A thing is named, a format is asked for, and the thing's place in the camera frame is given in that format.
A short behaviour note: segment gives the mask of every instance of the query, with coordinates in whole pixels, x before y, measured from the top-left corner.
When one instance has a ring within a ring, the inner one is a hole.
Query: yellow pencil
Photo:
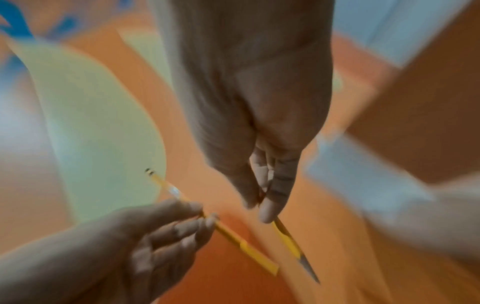
[[[160,187],[163,189],[166,189],[171,195],[174,197],[188,201],[189,199],[181,193],[175,186],[158,176],[153,170],[147,169],[145,170],[146,174]],[[262,254],[260,251],[256,250],[250,244],[243,239],[241,236],[239,236],[237,233],[235,233],[233,230],[225,226],[222,222],[217,220],[215,222],[215,229],[218,231],[221,235],[223,235],[227,240],[229,240],[231,243],[233,243],[235,246],[240,248],[246,255],[248,255],[250,258],[252,258],[255,262],[257,262],[260,266],[262,266],[265,270],[267,270],[269,273],[272,275],[276,276],[277,273],[279,272],[279,265],[272,260],[270,260],[268,257],[266,257],[264,254]]]

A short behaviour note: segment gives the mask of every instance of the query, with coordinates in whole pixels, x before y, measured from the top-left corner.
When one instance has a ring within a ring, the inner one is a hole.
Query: pencil
[[[159,185],[162,189],[166,189],[171,195],[174,197],[189,201],[189,199],[181,193],[175,186],[158,176],[153,170],[147,169],[145,173],[154,181],[157,185]],[[236,232],[228,228],[224,225],[221,221],[217,220],[215,222],[215,230],[223,235],[227,240],[237,246],[241,251],[243,251],[247,256],[249,256],[252,260],[257,262],[261,267],[263,267],[266,271],[268,271],[273,276],[276,276],[279,272],[279,265],[272,260],[270,260],[267,256],[265,256],[260,251],[253,248],[245,239],[243,239],[240,235]]]

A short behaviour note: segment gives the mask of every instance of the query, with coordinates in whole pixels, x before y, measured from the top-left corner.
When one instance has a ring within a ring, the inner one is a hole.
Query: green paper
[[[160,36],[148,30],[124,30],[120,36],[172,87],[172,77]]]
[[[144,170],[165,176],[165,148],[154,122],[117,78],[68,47],[37,41],[11,48],[33,79],[74,218],[154,202],[160,189]]]

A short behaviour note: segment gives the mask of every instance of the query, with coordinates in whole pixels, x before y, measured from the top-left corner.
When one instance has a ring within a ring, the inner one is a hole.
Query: hand
[[[329,110],[333,0],[150,3],[207,162],[271,222]]]
[[[150,304],[210,240],[214,218],[187,220],[201,212],[167,200],[24,246],[0,259],[0,303]]]

